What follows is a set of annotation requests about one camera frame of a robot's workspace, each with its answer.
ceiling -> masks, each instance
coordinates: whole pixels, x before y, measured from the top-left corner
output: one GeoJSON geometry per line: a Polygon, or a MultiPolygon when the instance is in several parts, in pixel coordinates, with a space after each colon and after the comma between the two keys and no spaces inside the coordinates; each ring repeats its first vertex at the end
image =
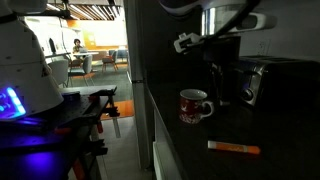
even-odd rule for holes
{"type": "MultiPolygon", "coordinates": [[[[71,17],[76,20],[114,21],[123,17],[122,0],[69,0],[71,17]]],[[[61,0],[48,0],[47,10],[63,10],[61,0]]]]}

mug handle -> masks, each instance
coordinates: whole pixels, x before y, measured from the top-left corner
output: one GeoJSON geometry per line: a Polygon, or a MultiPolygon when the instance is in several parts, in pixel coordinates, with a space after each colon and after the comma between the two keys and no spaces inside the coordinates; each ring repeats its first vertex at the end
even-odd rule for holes
{"type": "Polygon", "coordinates": [[[214,107],[213,107],[213,102],[211,101],[204,101],[202,103],[202,107],[204,108],[206,105],[208,105],[211,109],[211,111],[208,114],[200,114],[200,119],[203,119],[205,117],[211,116],[214,113],[214,107]]]}

red patterned mug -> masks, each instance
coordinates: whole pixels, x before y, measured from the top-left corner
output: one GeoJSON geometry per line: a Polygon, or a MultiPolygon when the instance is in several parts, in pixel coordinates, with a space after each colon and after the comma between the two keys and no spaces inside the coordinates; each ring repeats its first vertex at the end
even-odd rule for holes
{"type": "Polygon", "coordinates": [[[207,93],[198,89],[185,89],[180,92],[179,118],[186,123],[197,124],[204,117],[211,116],[214,112],[213,102],[204,101],[207,93]],[[210,112],[203,114],[204,107],[208,105],[210,112]]]}

countertop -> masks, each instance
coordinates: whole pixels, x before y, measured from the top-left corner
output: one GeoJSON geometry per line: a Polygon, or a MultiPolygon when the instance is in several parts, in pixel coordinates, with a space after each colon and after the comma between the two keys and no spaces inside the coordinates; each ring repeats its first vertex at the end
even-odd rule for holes
{"type": "Polygon", "coordinates": [[[182,179],[320,178],[320,114],[315,109],[262,111],[233,101],[229,108],[189,125],[178,117],[179,92],[204,88],[199,85],[148,84],[182,179]],[[209,139],[256,145],[261,154],[208,150],[209,139]]]}

orange marker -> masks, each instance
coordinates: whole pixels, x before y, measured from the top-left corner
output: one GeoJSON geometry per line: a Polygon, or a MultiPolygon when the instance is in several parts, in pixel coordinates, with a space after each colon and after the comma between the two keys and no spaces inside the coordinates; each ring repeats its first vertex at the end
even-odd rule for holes
{"type": "Polygon", "coordinates": [[[260,148],[258,146],[247,146],[241,144],[231,144],[217,141],[208,141],[209,149],[217,149],[224,151],[235,151],[242,153],[260,154],[260,148]]]}

